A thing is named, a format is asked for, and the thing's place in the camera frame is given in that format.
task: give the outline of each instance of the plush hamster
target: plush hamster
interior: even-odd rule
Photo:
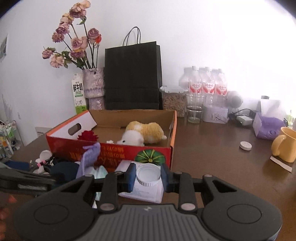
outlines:
[[[161,140],[167,139],[160,125],[155,122],[142,124],[137,121],[132,121],[126,127],[126,131],[128,130],[135,130],[140,132],[144,138],[145,144],[154,144],[160,142]]]
[[[144,146],[144,138],[140,132],[134,130],[125,131],[118,145]]]

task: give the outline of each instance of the yellow mug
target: yellow mug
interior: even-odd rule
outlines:
[[[279,156],[286,162],[294,162],[296,158],[296,131],[282,127],[271,145],[271,151],[274,156]]]

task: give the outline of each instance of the flower vase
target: flower vase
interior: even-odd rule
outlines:
[[[104,110],[104,72],[103,68],[83,70],[85,98],[89,101],[90,110]]]

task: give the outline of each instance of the wooden table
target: wooden table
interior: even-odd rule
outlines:
[[[251,151],[239,148],[241,141],[252,144]],[[200,125],[187,124],[178,119],[172,171],[182,171],[192,177],[201,178],[212,174],[276,205],[283,215],[283,226],[277,241],[295,241],[296,228],[296,172],[289,173],[272,162],[271,141],[257,139],[252,129],[235,127],[232,124]],[[39,157],[41,151],[48,149],[46,138],[39,137],[19,150],[14,160],[29,161]],[[200,194],[196,194],[199,207],[202,207]],[[19,205],[30,199],[17,196]],[[120,198],[122,203],[143,202]],[[163,203],[177,204],[177,194],[163,196]],[[9,240],[20,240],[8,221]]]

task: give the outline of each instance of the box handle hole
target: box handle hole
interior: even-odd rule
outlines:
[[[79,130],[81,130],[81,124],[77,123],[76,125],[72,126],[69,130],[68,130],[68,134],[70,136],[74,135],[76,132],[78,132]]]

